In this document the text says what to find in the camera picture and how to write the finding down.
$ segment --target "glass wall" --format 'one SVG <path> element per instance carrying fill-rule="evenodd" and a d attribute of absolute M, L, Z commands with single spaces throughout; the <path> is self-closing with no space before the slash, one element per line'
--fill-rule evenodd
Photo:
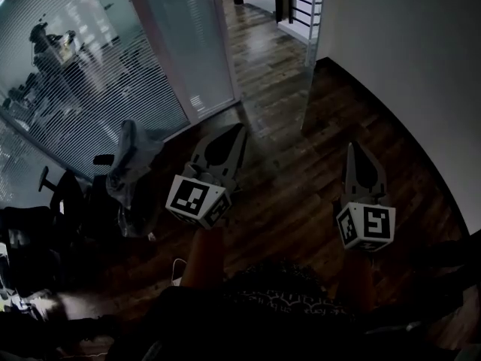
<path fill-rule="evenodd" d="M 5 0 L 0 60 L 3 109 L 88 177 L 122 121 L 166 135 L 189 125 L 129 0 Z"/>
<path fill-rule="evenodd" d="M 319 41 L 319 31 L 322 13 L 322 0 L 312 0 L 310 12 L 310 28 L 307 41 L 306 66 L 313 71 L 316 64 L 317 43 Z"/>
<path fill-rule="evenodd" d="M 214 0 L 148 0 L 167 51 L 198 115 L 234 100 Z"/>
<path fill-rule="evenodd" d="M 46 187 L 38 192 L 45 166 L 56 184 L 65 170 L 0 122 L 0 208 L 48 206 L 52 192 Z"/>

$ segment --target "wooden floor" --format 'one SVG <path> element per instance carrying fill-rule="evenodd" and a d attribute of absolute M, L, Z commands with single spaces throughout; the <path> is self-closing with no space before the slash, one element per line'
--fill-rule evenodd
<path fill-rule="evenodd" d="M 166 144 L 152 173 L 159 202 L 165 203 L 173 176 L 181 173 L 202 135 L 218 125 L 243 122 L 249 140 L 238 175 L 243 191 L 234 201 L 225 235 L 226 273 L 266 257 L 289 258 L 311 265 L 333 296 L 343 247 L 333 226 L 332 202 L 342 192 L 347 143 L 357 139 L 386 168 L 397 208 L 395 242 L 374 262 L 378 304 L 411 296 L 412 249 L 460 238 L 421 158 L 400 130 L 329 68 L 316 73 L 307 105 L 310 74 L 303 67 L 304 45 L 278 31 L 272 16 L 235 7 L 232 0 L 224 5 L 243 101 Z M 60 295 L 66 315 L 115 314 L 125 330 L 131 329 L 169 286 L 173 260 L 187 258 L 193 228 L 164 212 L 155 234 L 154 242 L 123 239 L 86 257 L 83 286 Z M 478 316 L 473 288 L 462 309 L 432 326 L 429 340 L 443 347 L 464 344 Z M 109 344 L 100 338 L 70 354 L 105 352 Z"/>

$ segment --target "black office chair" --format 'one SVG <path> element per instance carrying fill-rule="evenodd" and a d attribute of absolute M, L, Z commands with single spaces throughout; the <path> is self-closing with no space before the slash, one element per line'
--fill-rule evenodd
<path fill-rule="evenodd" d="M 7 246 L 11 286 L 22 298 L 54 290 L 66 279 L 63 262 L 78 236 L 85 199 L 73 172 L 67 170 L 55 186 L 41 174 L 38 190 L 53 191 L 50 207 L 0 210 L 0 236 Z"/>

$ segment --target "cable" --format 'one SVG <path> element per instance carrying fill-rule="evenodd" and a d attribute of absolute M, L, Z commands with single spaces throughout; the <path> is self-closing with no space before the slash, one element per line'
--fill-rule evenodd
<path fill-rule="evenodd" d="M 33 63 L 33 43 L 32 47 L 30 48 L 30 64 L 32 64 L 32 67 L 35 67 L 35 64 Z"/>
<path fill-rule="evenodd" d="M 77 358 L 77 357 L 100 357 L 100 356 L 106 356 L 107 355 L 107 352 L 104 352 L 104 353 L 99 353 L 99 354 L 80 354 L 78 356 L 64 356 L 64 357 L 60 357 L 59 359 L 67 359 L 67 358 Z"/>

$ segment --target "white wall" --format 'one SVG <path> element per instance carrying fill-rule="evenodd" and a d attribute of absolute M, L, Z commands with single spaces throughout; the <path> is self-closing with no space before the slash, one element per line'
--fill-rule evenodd
<path fill-rule="evenodd" d="M 409 129 L 481 229 L 481 0 L 325 0 L 329 56 Z"/>

